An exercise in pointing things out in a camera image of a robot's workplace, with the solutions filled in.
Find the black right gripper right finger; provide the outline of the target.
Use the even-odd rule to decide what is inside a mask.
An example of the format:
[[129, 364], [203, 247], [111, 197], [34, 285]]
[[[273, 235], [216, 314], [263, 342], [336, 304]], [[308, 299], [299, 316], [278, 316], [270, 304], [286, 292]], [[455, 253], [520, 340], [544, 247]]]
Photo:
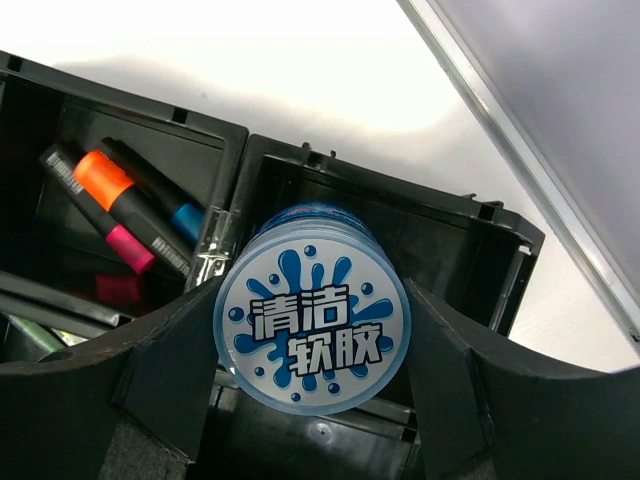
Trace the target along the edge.
[[523, 347], [413, 281], [407, 365], [429, 479], [635, 479], [639, 372]]

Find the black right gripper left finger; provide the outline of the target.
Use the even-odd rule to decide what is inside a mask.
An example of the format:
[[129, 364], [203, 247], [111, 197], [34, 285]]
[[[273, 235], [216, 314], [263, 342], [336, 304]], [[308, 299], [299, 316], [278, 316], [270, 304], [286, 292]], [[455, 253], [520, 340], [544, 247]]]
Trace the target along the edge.
[[109, 333], [1, 367], [5, 479], [182, 479], [218, 355], [211, 279]]

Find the green gel pen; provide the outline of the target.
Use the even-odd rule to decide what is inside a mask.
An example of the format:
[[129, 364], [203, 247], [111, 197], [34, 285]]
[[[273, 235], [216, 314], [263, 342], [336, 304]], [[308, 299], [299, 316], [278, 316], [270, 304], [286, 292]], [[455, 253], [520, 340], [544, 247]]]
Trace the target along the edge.
[[87, 338], [1, 313], [1, 362], [37, 361]]

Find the pink highlighter marker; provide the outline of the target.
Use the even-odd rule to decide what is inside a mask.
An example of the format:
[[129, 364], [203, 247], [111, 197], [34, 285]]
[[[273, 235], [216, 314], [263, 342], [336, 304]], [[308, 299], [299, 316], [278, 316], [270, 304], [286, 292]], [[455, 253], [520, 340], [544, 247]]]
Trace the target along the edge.
[[71, 151], [60, 144], [50, 146], [39, 162], [109, 247], [138, 275], [148, 271], [155, 256], [118, 223], [75, 179]]

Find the blue highlighter marker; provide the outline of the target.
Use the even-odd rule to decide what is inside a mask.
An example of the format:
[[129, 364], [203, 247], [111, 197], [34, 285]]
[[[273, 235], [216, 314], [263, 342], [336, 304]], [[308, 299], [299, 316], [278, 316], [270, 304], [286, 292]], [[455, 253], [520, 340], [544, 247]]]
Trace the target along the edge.
[[124, 142], [105, 137], [100, 141], [100, 148], [163, 209], [171, 224], [195, 246], [204, 222], [203, 207]]

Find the blue paint jar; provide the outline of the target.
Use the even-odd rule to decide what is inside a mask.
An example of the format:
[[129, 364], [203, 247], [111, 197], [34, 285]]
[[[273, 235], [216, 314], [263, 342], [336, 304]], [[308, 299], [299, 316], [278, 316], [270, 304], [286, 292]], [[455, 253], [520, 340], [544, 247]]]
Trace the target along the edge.
[[368, 401], [408, 350], [405, 288], [365, 224], [326, 203], [269, 219], [226, 275], [213, 310], [220, 362], [281, 412], [317, 416]]

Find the orange highlighter marker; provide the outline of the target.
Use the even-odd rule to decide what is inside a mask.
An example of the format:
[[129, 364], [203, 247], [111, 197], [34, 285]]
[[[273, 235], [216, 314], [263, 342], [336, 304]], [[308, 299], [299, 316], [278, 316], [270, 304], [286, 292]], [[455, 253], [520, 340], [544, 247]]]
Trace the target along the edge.
[[152, 205], [135, 181], [101, 150], [76, 164], [77, 182], [159, 260], [187, 278], [193, 248]]

